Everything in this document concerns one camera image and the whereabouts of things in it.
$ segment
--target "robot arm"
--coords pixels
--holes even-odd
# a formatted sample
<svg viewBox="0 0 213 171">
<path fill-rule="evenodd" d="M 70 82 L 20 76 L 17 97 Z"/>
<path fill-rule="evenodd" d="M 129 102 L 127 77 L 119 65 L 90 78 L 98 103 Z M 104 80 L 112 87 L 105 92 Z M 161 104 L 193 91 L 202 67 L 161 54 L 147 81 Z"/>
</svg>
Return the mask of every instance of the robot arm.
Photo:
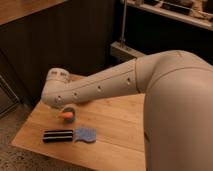
<svg viewBox="0 0 213 171">
<path fill-rule="evenodd" d="M 50 106 L 146 93 L 148 171 L 213 170 L 213 69 L 188 52 L 148 55 L 79 81 L 51 69 L 42 92 Z"/>
<path fill-rule="evenodd" d="M 42 100 L 53 107 L 99 98 L 146 93 L 148 87 L 169 72 L 191 67 L 209 68 L 195 55 L 167 51 L 137 58 L 79 81 L 72 82 L 68 71 L 48 72 Z"/>
</svg>

